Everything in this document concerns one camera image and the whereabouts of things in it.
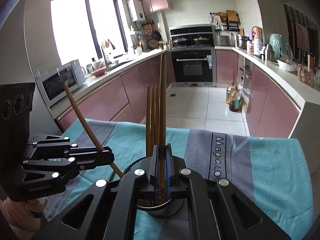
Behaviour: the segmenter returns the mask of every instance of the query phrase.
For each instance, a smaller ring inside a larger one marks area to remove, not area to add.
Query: sink
[[[122,66],[122,65],[124,65],[124,64],[126,64],[126,63],[129,63],[129,62],[131,62],[131,61],[133,61],[133,59],[132,59],[132,60],[127,60],[127,61],[121,62],[121,63],[116,64],[116,65],[112,65],[111,67],[107,68],[107,71],[111,71],[111,70],[113,70],[113,69],[115,69],[115,68],[117,68],[117,67],[120,67],[120,66]]]

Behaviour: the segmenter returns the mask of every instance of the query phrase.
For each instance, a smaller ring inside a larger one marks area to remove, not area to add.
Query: window frame
[[[101,59],[101,58],[103,58],[103,56],[102,56],[102,51],[101,51],[100,45],[98,43],[96,30],[95,30],[94,24],[93,24],[90,3],[89,3],[89,0],[84,0],[84,1],[85,1],[85,7],[86,7],[86,11],[87,11],[87,16],[88,16],[88,20],[89,20],[89,26],[90,26],[90,30],[91,30],[91,35],[92,35],[94,47],[96,49],[98,59]],[[113,0],[113,5],[114,5],[115,11],[116,11],[116,16],[117,16],[119,30],[120,30],[120,34],[121,34],[121,38],[122,38],[122,42],[123,42],[123,46],[124,46],[124,51],[128,52],[128,42],[125,38],[125,33],[124,33],[124,28],[123,28],[123,24],[122,24],[121,15],[120,15],[118,1],[119,0]],[[117,56],[115,56],[115,58],[121,57],[122,55],[123,54],[117,55]]]

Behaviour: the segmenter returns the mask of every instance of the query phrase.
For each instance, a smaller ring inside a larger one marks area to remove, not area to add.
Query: window
[[[62,65],[78,59],[85,67],[102,58],[101,43],[108,39],[114,57],[127,52],[117,0],[52,0],[51,18]]]

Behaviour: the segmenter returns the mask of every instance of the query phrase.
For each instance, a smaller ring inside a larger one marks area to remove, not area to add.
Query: cooking oil bottle
[[[233,82],[229,83],[230,86],[227,88],[227,94],[226,94],[226,103],[229,104],[230,101],[230,94],[235,90],[235,84]]]
[[[232,112],[238,112],[239,111],[240,100],[241,100],[241,96],[240,96],[238,88],[236,87],[233,90],[233,92],[230,94],[230,97],[229,97],[229,109]]]

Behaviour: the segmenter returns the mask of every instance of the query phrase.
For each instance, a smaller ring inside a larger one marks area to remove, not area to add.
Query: stove
[[[172,55],[176,82],[174,86],[217,85],[216,53],[212,25],[187,25],[170,28],[172,40],[186,38],[189,46],[174,46]],[[208,38],[206,44],[195,44],[193,39]]]

